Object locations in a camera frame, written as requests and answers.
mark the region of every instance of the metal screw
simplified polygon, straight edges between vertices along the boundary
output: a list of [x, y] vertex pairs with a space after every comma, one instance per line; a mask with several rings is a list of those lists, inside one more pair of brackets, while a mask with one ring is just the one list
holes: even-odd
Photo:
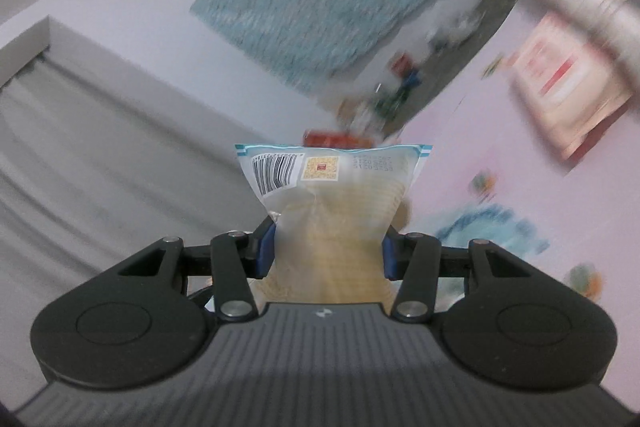
[[398, 304], [396, 311], [398, 311], [402, 317], [415, 319], [426, 315], [429, 311], [429, 307], [424, 302], [420, 301], [404, 301]]
[[254, 308], [247, 301], [227, 301], [220, 306], [220, 311], [227, 317], [246, 317]]

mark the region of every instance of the red label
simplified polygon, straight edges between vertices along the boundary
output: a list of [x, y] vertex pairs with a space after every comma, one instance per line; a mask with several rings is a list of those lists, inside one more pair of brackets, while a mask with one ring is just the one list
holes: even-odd
[[565, 76], [566, 72], [571, 69], [571, 66], [573, 66], [573, 64], [573, 58], [569, 58], [568, 60], [566, 60], [564, 64], [560, 66], [558, 71], [554, 73], [554, 76], [552, 76], [549, 81], [543, 86], [543, 88], [540, 90], [540, 94], [547, 94], [551, 90], [551, 88], [558, 83], [558, 80]]
[[411, 57], [406, 54], [396, 54], [391, 59], [391, 65], [389, 67], [393, 73], [404, 80], [415, 69], [414, 62]]

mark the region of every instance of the clear plastic bag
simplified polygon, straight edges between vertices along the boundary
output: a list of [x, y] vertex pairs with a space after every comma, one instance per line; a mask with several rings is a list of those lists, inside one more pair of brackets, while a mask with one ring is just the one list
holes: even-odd
[[382, 302], [381, 243], [429, 146], [367, 150], [238, 146], [242, 171], [276, 222], [276, 259], [252, 284], [265, 302]]

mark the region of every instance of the barcode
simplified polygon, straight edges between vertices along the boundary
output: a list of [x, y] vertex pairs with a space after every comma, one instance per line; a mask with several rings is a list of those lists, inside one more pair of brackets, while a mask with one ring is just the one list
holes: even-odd
[[296, 185], [304, 154], [260, 154], [254, 158], [255, 181], [261, 195]]

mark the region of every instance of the gray curtain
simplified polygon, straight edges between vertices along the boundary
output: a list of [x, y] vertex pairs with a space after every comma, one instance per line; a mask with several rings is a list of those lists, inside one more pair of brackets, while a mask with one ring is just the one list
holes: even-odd
[[29, 331], [48, 302], [163, 235], [202, 245], [264, 217], [237, 166], [90, 76], [44, 55], [0, 92], [0, 401], [10, 409], [45, 383]]

